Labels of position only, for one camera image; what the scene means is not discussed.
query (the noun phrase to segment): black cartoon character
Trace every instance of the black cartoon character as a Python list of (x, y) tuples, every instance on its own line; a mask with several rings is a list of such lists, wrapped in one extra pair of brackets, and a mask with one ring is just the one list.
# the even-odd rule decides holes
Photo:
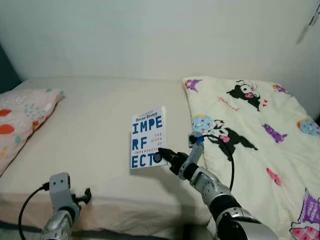
[[(217, 138), (222, 140), (225, 143), (225, 145), (228, 147), (228, 149), (230, 150), (232, 155), (234, 154), (234, 152), (236, 150), (235, 145), (238, 143), (241, 143), (246, 148), (258, 150), (244, 136), (240, 136), (238, 133), (236, 133), (232, 129), (230, 129), (228, 127), (223, 128), (222, 126), (223, 126), (223, 124), (221, 124), (221, 125), (217, 124), (217, 126), (215, 126), (214, 129), (210, 130), (209, 133), (213, 134), (214, 136), (216, 136)], [(231, 156), (230, 156), (228, 150), (226, 149), (226, 146), (223, 143), (221, 143), (220, 141), (218, 141), (217, 139), (215, 139), (213, 137), (209, 137), (209, 140), (214, 144), (218, 144), (219, 148), (222, 150), (222, 152), (228, 157), (228, 160), (231, 161)]]
[(241, 98), (247, 101), (249, 104), (254, 106), (258, 111), (259, 110), (259, 99), (260, 94), (257, 92), (256, 84), (247, 84), (243, 80), (236, 81), (237, 85), (234, 86), (234, 89), (228, 91), (227, 94), (230, 94), (235, 99)]

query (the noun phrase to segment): book cover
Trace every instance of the book cover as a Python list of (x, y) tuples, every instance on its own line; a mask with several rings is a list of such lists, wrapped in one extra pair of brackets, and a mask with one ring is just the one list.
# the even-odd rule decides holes
[(147, 168), (168, 164), (158, 148), (166, 147), (166, 108), (156, 107), (132, 116), (130, 168)]

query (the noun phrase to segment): beige bed sheet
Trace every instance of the beige bed sheet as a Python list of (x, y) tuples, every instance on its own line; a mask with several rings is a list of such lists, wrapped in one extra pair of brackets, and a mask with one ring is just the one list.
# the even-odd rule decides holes
[[(129, 170), (131, 117), (156, 106), (167, 110), (167, 146), (190, 152), (190, 111), (179, 81), (38, 78), (18, 86), (28, 88), (63, 89), (65, 99), (0, 178), (0, 221), (16, 224), (26, 197), (51, 175), (68, 172), (74, 193), (90, 187), (93, 196), (75, 230), (176, 239), (184, 224), (208, 222), (201, 196), (168, 166)], [(42, 228), (51, 214), (49, 193), (39, 193), (23, 224)]]

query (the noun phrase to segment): pillow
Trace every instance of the pillow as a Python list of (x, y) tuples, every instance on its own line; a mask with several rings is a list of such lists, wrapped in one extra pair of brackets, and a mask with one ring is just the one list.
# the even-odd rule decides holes
[(0, 94), (0, 177), (63, 96), (62, 90), (51, 88)]

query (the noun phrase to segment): purple cartoon character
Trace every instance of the purple cartoon character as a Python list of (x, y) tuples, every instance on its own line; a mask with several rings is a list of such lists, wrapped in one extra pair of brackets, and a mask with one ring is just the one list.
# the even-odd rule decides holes
[(200, 80), (197, 80), (197, 79), (190, 80), (189, 79), (184, 82), (184, 86), (186, 89), (190, 89), (190, 90), (198, 92), (198, 90), (196, 89), (196, 84), (199, 83), (200, 81), (202, 81), (202, 79), (200, 79)]
[(262, 125), (262, 127), (264, 127), (264, 129), (267, 131), (267, 133), (270, 134), (274, 138), (276, 143), (283, 142), (285, 140), (285, 137), (288, 136), (287, 134), (281, 135), (280, 133), (275, 131), (268, 124), (264, 124), (264, 125)]
[(278, 84), (274, 84), (272, 85), (274, 91), (279, 92), (279, 93), (285, 93), (285, 94), (289, 94), (292, 97), (292, 94), (290, 92), (288, 92), (283, 86), (280, 86)]

